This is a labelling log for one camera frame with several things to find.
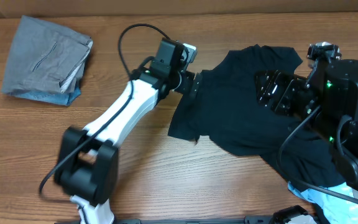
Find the black t-shirt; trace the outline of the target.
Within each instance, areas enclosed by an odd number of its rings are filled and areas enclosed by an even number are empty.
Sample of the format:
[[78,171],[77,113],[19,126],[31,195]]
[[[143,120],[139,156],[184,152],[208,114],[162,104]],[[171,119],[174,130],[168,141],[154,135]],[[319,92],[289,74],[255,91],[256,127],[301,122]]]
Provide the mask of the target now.
[[[201,72],[203,79],[195,99],[182,96],[168,135],[186,141],[208,136],[235,156],[258,155],[277,169],[279,147],[300,121],[259,105],[254,75],[266,70],[293,73],[301,63],[291,47],[255,45],[228,52],[217,67]],[[306,128],[288,143],[282,167],[292,177],[320,187],[345,182],[332,162],[328,143]]]

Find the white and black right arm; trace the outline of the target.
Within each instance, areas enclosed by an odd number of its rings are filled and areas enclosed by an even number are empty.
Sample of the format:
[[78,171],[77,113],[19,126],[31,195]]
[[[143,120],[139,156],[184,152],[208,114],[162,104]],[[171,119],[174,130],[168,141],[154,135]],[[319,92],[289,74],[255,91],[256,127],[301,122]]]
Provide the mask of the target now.
[[317,59],[308,77],[280,70],[256,72],[257,102],[279,115],[310,117],[330,142],[338,172],[358,191],[358,60]]

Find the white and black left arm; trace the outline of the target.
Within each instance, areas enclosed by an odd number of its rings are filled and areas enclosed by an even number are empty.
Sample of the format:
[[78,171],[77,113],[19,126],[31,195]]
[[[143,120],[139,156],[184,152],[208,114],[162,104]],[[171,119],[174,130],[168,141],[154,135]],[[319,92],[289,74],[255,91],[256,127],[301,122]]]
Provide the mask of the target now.
[[69,195],[79,223],[114,223],[109,198],[118,180],[119,148],[135,125],[171,91],[194,90],[187,70],[194,54],[178,60],[148,57],[131,72],[121,96],[83,129],[63,134],[53,179]]

